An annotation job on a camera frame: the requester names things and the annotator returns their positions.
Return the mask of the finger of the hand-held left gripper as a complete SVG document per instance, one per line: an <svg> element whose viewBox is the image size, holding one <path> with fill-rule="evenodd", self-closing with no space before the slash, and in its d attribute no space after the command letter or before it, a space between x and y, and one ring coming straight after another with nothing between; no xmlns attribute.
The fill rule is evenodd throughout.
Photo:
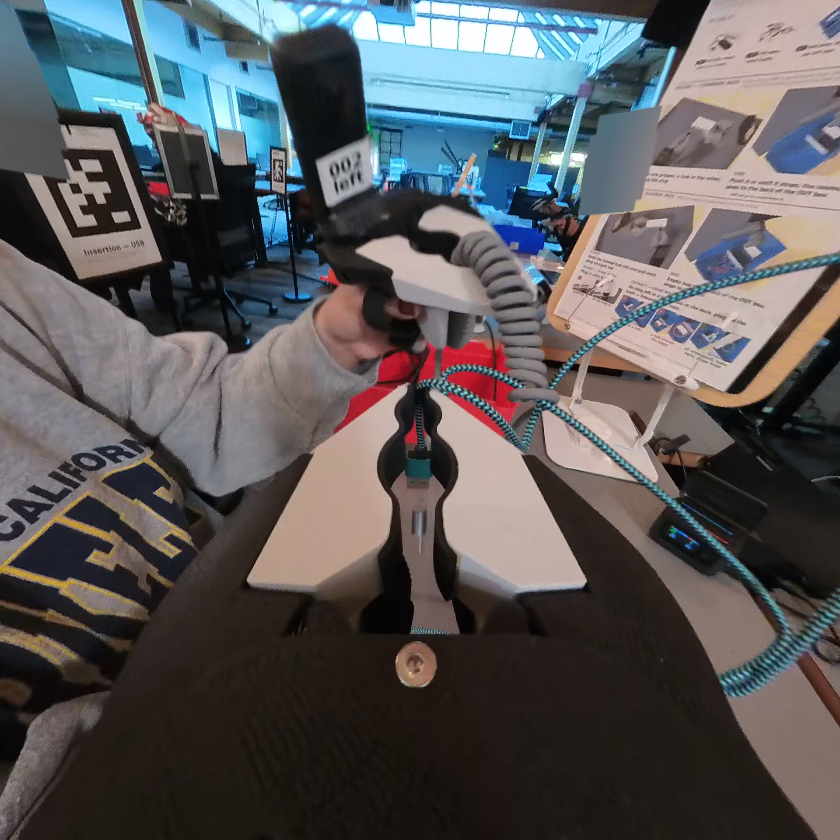
<svg viewBox="0 0 840 840"><path fill-rule="evenodd" d="M420 216L415 253L440 258L477 258L496 246L496 232L470 207L436 205Z"/></svg>
<svg viewBox="0 0 840 840"><path fill-rule="evenodd" d="M490 314L487 292L471 268L418 251L404 236L374 239L356 254L384 269L397 298L423 309L419 327L436 350L463 348L477 319Z"/></svg>

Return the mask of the blue plastic bin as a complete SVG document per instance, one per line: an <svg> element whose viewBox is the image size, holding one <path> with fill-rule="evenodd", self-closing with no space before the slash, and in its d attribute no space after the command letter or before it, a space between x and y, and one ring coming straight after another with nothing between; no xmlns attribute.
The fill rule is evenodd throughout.
<svg viewBox="0 0 840 840"><path fill-rule="evenodd" d="M538 227L514 224L494 224L492 227L514 253L535 256L544 247L545 234Z"/></svg>

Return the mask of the black office chair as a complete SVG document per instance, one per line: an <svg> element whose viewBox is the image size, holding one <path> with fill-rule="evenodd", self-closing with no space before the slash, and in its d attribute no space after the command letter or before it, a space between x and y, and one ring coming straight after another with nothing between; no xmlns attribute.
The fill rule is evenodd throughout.
<svg viewBox="0 0 840 840"><path fill-rule="evenodd" d="M200 205L185 200L185 225L165 231L171 257L184 264L189 278L187 286L173 289L184 295L185 326L193 325L192 315L198 309L218 305L227 337L244 348L250 345L251 321L239 304L252 302L265 307L268 315L277 315L273 301L224 284L246 268L266 262L265 240L257 225L256 169L252 164L226 165L216 152L212 160L218 198Z"/></svg>

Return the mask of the red plastic bin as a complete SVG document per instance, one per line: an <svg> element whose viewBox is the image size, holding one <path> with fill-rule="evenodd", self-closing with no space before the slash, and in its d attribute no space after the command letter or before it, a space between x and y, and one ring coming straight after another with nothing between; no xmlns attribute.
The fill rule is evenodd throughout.
<svg viewBox="0 0 840 840"><path fill-rule="evenodd" d="M471 341L460 350L445 349L442 364L443 370L451 366L466 364L503 373L508 370L501 348L493 350L481 341ZM376 383L350 401L349 410L335 431L339 432L350 425L358 416L389 396L398 386L411 381L431 379L433 376L434 355L429 350L421 353L410 353L404 350L389 351L380 363ZM508 384L473 371L450 374L447 380L453 385L476 394L512 424L516 407L508 399L511 391Z"/></svg>

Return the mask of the white instruction sheet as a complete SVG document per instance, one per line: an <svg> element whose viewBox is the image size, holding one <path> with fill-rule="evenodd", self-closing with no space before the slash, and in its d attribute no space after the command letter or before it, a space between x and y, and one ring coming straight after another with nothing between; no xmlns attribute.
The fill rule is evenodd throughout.
<svg viewBox="0 0 840 840"><path fill-rule="evenodd" d="M560 333L698 400L770 396L838 320L838 2L709 2L659 106L644 192L591 215L549 303Z"/></svg>

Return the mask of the person's left hand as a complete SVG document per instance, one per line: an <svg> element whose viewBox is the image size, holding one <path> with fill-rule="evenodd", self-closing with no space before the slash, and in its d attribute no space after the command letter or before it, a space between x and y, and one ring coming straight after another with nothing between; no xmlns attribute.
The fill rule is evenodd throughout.
<svg viewBox="0 0 840 840"><path fill-rule="evenodd" d="M364 319L363 305L368 290L363 284L339 285L318 304L313 315L323 347L346 371L359 372L396 350L387 332L374 328Z"/></svg>

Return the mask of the black framed marker sign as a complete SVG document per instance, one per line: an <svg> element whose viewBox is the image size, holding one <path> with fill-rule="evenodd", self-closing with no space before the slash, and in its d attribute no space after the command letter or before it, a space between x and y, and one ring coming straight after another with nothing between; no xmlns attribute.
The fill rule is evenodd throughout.
<svg viewBox="0 0 840 840"><path fill-rule="evenodd" d="M58 125L64 177L24 178L59 273L88 283L170 265L120 116L59 108Z"/></svg>

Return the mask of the small marker sign on pole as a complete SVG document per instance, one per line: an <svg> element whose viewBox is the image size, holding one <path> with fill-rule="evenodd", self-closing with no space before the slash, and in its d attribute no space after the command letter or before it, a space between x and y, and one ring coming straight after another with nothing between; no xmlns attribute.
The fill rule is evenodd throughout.
<svg viewBox="0 0 840 840"><path fill-rule="evenodd" d="M287 150L282 147L271 146L269 148L269 188L275 197L275 204L282 212L287 230L288 268L292 280L292 291L285 292L283 298L287 302L298 305L310 302L311 295L301 291L298 282L298 269L296 262L296 249L293 243L291 229L291 214L288 199L287 186Z"/></svg>

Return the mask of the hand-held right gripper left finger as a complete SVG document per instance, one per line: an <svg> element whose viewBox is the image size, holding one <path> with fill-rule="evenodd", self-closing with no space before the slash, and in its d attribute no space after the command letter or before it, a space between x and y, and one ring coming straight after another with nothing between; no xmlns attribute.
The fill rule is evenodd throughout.
<svg viewBox="0 0 840 840"><path fill-rule="evenodd" d="M402 385L312 452L300 479L246 577L260 592L331 602L349 618L377 624L393 611L413 617L412 583L385 447L404 454Z"/></svg>

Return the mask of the white board stand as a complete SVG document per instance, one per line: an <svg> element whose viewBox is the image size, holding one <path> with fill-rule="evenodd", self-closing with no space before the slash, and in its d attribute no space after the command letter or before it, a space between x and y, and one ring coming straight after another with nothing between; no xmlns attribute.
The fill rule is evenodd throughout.
<svg viewBox="0 0 840 840"><path fill-rule="evenodd" d="M546 454L557 466L594 476L637 482L643 476L658 481L657 458L648 447L675 387L661 385L658 402L648 423L639 427L630 413L616 404L585 398L585 379L595 360L588 350L573 362L577 371L570 396L560 398L560 409L572 424L551 414L542 415Z"/></svg>

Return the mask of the black box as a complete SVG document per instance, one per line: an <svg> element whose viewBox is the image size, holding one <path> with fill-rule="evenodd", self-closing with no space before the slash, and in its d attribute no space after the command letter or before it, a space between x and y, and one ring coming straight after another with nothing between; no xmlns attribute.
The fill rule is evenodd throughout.
<svg viewBox="0 0 840 840"><path fill-rule="evenodd" d="M839 586L839 502L765 444L735 441L700 462L765 505L740 561L766 586L790 583L823 599Z"/></svg>

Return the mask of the person's left forearm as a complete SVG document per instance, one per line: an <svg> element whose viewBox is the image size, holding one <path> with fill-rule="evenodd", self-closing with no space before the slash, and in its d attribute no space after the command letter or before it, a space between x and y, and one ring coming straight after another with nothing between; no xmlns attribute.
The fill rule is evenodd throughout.
<svg viewBox="0 0 840 840"><path fill-rule="evenodd" d="M111 303L2 242L2 460L10 490L29 456L117 442L158 444L194 488L222 496L311 451L375 381L323 347L313 315L243 353L212 332L156 337Z"/></svg>

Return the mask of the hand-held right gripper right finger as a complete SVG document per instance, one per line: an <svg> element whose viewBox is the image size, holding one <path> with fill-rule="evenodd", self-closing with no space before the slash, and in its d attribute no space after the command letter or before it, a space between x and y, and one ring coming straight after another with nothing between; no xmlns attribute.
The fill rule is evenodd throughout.
<svg viewBox="0 0 840 840"><path fill-rule="evenodd" d="M440 412L435 443L455 457L442 497L444 538L455 553L455 596L489 614L519 595L576 592L586 577L522 453L452 399L432 392Z"/></svg>

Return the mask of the grey printed sweatshirt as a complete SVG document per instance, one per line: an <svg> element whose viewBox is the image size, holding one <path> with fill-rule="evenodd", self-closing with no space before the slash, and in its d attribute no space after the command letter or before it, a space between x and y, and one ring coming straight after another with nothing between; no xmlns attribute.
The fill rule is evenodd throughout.
<svg viewBox="0 0 840 840"><path fill-rule="evenodd" d="M180 487L132 437L69 455L5 511L2 838L16 838L197 550Z"/></svg>

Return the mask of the grey panel on stand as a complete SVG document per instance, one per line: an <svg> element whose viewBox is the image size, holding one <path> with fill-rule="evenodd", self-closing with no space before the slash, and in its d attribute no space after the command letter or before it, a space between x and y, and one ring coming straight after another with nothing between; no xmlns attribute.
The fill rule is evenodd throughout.
<svg viewBox="0 0 840 840"><path fill-rule="evenodd" d="M153 126L171 198L216 201L219 199L214 159L207 132L193 126Z"/></svg>

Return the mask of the black device with display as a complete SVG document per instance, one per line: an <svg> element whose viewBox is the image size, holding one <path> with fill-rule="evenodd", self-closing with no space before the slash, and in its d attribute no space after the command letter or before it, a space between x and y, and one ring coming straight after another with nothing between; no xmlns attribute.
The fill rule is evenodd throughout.
<svg viewBox="0 0 840 840"><path fill-rule="evenodd" d="M689 476L676 501L737 559L768 513L764 501L706 471ZM726 568L724 559L670 507L662 510L648 535L701 574L714 576Z"/></svg>

